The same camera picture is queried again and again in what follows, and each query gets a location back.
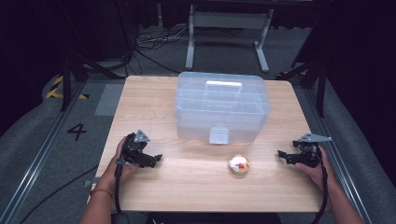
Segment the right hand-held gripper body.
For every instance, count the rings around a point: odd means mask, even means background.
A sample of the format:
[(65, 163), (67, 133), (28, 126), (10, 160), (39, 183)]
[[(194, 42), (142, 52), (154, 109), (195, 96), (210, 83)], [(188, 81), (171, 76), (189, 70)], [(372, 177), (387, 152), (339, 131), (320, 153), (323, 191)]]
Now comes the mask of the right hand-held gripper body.
[(292, 142), (294, 147), (301, 150), (295, 158), (301, 158), (303, 164), (315, 168), (322, 159), (321, 152), (318, 146), (319, 142), (330, 142), (330, 136), (323, 136), (314, 133), (306, 133)]

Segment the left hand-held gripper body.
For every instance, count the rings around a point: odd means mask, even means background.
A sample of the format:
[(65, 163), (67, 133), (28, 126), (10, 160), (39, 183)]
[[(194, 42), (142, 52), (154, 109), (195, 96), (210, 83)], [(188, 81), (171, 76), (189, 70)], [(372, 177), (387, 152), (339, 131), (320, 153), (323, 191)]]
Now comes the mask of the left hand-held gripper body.
[(122, 146), (121, 158), (126, 163), (138, 164), (139, 166), (141, 161), (149, 161), (150, 156), (143, 153), (148, 141), (149, 138), (141, 130), (128, 134)]

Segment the round gold candy tin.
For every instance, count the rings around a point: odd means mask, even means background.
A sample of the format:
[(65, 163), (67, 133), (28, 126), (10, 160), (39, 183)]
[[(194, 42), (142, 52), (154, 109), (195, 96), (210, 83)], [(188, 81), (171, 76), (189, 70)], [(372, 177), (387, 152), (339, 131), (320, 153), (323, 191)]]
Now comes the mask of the round gold candy tin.
[(250, 169), (250, 162), (244, 155), (237, 154), (229, 159), (228, 168), (234, 175), (245, 175)]

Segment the clear plastic storage box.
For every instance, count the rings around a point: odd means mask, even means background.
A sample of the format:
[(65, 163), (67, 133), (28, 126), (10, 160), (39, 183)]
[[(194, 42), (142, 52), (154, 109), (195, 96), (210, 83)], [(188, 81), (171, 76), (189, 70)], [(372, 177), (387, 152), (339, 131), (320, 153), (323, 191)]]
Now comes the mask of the clear plastic storage box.
[(270, 110), (261, 77), (200, 72), (178, 75), (175, 120), (180, 138), (216, 145), (251, 143)]

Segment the person's right hand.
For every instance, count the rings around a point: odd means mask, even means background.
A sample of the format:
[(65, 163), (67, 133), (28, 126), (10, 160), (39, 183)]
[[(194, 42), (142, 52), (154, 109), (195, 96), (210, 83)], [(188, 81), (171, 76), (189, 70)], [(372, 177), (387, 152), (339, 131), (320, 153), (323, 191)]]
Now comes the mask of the person's right hand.
[[(326, 173), (328, 176), (327, 177), (327, 187), (328, 187), (328, 190), (332, 190), (336, 186), (337, 180), (334, 176), (331, 164), (329, 163), (329, 160), (328, 160), (325, 150), (322, 147), (320, 147), (319, 149), (320, 149), (320, 152), (322, 155), (323, 165), (324, 165), (324, 168), (326, 169)], [(297, 170), (303, 172), (307, 176), (309, 176), (310, 179), (319, 187), (319, 189), (323, 190), (323, 173), (322, 173), (322, 169), (321, 169), (320, 165), (318, 165), (315, 168), (312, 168), (312, 167), (309, 167), (302, 163), (296, 163), (295, 168)]]

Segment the person's left hand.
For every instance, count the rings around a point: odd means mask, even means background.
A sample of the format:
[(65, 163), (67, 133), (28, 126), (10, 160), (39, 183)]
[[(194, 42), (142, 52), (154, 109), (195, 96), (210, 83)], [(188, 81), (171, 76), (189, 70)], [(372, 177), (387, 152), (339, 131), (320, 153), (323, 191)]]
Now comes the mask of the person's left hand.
[[(106, 170), (100, 177), (99, 182), (96, 184), (97, 188), (108, 189), (108, 190), (113, 190), (115, 188), (116, 186), (115, 172), (117, 168), (116, 160), (120, 157), (120, 152), (122, 150), (124, 141), (125, 141), (125, 137), (123, 137), (118, 143), (115, 155), (112, 157)], [(137, 165), (123, 165), (120, 181), (125, 181), (137, 170), (138, 170)]]

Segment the black metal stand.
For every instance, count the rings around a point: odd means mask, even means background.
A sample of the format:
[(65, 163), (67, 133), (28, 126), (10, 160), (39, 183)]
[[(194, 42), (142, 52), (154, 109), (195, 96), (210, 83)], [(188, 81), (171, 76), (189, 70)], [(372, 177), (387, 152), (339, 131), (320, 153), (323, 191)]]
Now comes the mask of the black metal stand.
[(304, 72), (304, 77), (300, 81), (303, 89), (311, 89), (315, 83), (318, 83), (316, 106), (318, 114), (324, 117), (324, 94), (326, 86), (326, 67), (324, 61), (313, 61), (304, 63), (289, 72), (280, 72), (276, 80), (287, 80)]
[(106, 77), (112, 79), (122, 79), (121, 76), (118, 76), (109, 69), (104, 68), (102, 65), (89, 59), (87, 56), (75, 53), (73, 51), (68, 52), (64, 58), (63, 69), (61, 71), (64, 81), (64, 98), (61, 108), (62, 111), (65, 111), (72, 101), (71, 76), (74, 76), (77, 82), (85, 82), (88, 80), (89, 76), (87, 69), (84, 67), (85, 64), (91, 67), (94, 71), (99, 72)]

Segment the aluminium floor rail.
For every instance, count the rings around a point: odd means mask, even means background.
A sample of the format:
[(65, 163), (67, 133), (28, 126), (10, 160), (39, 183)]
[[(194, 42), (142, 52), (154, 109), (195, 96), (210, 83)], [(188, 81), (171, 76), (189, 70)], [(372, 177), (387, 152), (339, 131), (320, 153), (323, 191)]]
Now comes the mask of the aluminium floor rail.
[(0, 138), (0, 224), (11, 224), (19, 213), (84, 87), (84, 82), (72, 87), (65, 111), (62, 99), (45, 99)]
[[(325, 121), (318, 114), (316, 106), (316, 98), (310, 90), (303, 90), (304, 96), (309, 104), (310, 111), (313, 113), (315, 121), (318, 123), (319, 133), (326, 136), (331, 136), (330, 129)], [(325, 146), (327, 148), (327, 155), (329, 160), (332, 162), (333, 170), (338, 177), (338, 180), (346, 192), (346, 196), (352, 202), (352, 204), (357, 209), (359, 215), (364, 220), (365, 224), (373, 224), (366, 207), (363, 204), (360, 194), (355, 186), (355, 183), (348, 172), (346, 163), (344, 162), (342, 155), (340, 154), (338, 147), (334, 140), (331, 142), (326, 142)]]

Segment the grey metal table frame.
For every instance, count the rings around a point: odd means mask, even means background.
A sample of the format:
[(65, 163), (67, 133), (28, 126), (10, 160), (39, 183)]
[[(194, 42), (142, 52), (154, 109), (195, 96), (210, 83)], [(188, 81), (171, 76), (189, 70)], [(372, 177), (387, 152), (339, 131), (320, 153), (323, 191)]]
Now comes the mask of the grey metal table frame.
[(230, 13), (230, 12), (203, 12), (197, 11), (196, 5), (190, 5), (189, 13), (189, 42), (187, 47), (187, 55), (185, 68), (191, 70), (193, 68), (194, 59), (194, 29), (201, 28), (234, 28), (234, 29), (257, 29), (261, 30), (261, 37), (253, 43), (256, 55), (264, 73), (269, 72), (269, 66), (266, 61), (263, 45), (270, 28), (274, 11), (268, 9), (263, 14), (247, 14), (247, 13)]

